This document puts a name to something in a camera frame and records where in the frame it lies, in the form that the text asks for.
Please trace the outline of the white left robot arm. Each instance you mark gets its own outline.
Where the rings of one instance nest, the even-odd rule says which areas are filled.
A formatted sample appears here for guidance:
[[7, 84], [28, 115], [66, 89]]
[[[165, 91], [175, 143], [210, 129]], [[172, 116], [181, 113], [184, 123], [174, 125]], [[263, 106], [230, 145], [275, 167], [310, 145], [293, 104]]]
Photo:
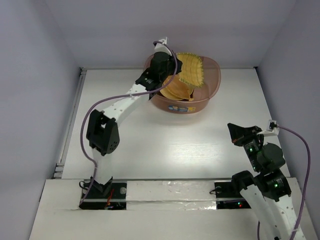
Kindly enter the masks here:
[[120, 143], [119, 126], [140, 104], [150, 100], [157, 92], [168, 85], [163, 85], [167, 77], [172, 82], [181, 71], [182, 62], [177, 55], [156, 52], [150, 66], [134, 82], [130, 90], [123, 95], [108, 97], [94, 103], [86, 113], [80, 129], [80, 147], [84, 156], [94, 164], [93, 175], [90, 178], [86, 192], [94, 185], [98, 171], [98, 161], [89, 157], [84, 147], [83, 133], [88, 121], [86, 139], [92, 150], [103, 157], [115, 151]]

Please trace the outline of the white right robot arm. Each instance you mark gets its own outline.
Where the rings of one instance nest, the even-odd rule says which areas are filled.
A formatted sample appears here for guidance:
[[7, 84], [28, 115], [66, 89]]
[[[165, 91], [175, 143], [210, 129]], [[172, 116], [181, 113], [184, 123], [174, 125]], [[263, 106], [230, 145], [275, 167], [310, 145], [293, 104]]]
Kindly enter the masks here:
[[311, 170], [307, 163], [299, 211], [296, 212], [290, 184], [281, 171], [286, 163], [282, 149], [274, 143], [265, 143], [265, 137], [278, 136], [280, 130], [288, 131], [304, 143], [307, 156], [311, 155], [307, 141], [297, 132], [268, 122], [267, 130], [258, 126], [242, 127], [227, 124], [231, 142], [242, 147], [249, 159], [253, 176], [245, 170], [231, 177], [230, 190], [235, 196], [242, 196], [258, 218], [258, 227], [263, 227], [269, 240], [304, 240], [306, 237], [300, 226], [304, 209], [306, 190]]

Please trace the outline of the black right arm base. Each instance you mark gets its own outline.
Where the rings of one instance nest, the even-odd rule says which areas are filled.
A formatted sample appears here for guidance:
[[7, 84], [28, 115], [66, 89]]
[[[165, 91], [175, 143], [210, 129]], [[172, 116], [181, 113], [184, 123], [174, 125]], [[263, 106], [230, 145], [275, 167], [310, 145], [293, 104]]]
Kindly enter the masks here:
[[214, 189], [209, 193], [215, 195], [218, 209], [251, 209], [250, 203], [241, 193], [247, 193], [249, 186], [255, 185], [253, 175], [241, 171], [231, 177], [231, 181], [214, 183]]

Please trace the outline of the rectangular woven bamboo tray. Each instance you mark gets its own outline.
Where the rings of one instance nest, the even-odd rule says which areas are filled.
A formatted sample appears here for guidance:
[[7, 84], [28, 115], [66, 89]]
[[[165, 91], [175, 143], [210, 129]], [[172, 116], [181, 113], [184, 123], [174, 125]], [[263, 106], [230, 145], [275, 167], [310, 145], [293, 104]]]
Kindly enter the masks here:
[[204, 84], [203, 60], [199, 55], [189, 52], [179, 52], [177, 59], [182, 62], [179, 80], [194, 88], [201, 88]]

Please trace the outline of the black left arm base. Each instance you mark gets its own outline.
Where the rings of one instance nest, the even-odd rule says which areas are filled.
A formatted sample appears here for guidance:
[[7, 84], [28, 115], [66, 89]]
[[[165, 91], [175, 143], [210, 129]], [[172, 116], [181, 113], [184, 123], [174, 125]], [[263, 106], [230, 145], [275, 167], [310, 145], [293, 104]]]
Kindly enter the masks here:
[[101, 184], [93, 181], [80, 181], [82, 190], [79, 208], [82, 210], [126, 210], [127, 209], [127, 182], [113, 182], [111, 178], [107, 183]]

